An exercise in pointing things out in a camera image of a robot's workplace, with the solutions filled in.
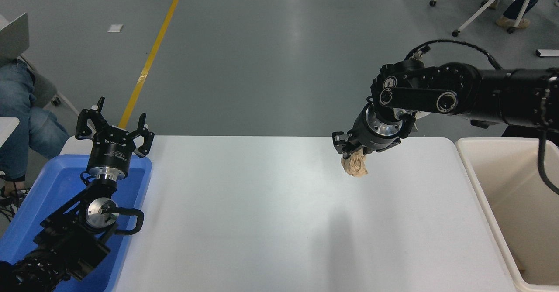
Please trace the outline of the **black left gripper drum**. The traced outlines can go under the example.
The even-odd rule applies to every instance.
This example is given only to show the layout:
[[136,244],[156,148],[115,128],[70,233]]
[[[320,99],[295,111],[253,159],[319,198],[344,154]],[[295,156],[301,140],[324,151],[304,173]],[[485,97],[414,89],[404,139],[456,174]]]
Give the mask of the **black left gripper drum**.
[[127,176],[131,155],[135,150],[129,132],[110,126],[97,131],[92,138],[93,147],[86,166],[86,172],[96,176],[102,169],[110,169],[119,176]]

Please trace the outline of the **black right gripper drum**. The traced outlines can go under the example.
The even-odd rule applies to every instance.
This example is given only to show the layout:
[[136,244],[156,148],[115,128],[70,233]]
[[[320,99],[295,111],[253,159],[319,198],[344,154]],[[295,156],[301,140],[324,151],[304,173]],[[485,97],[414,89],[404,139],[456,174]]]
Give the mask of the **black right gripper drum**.
[[380,148],[377,137],[373,134],[372,128],[367,120],[367,113],[373,109],[371,104],[365,105],[357,116],[353,127],[348,131],[348,153],[355,153],[365,148],[367,153],[377,151]]

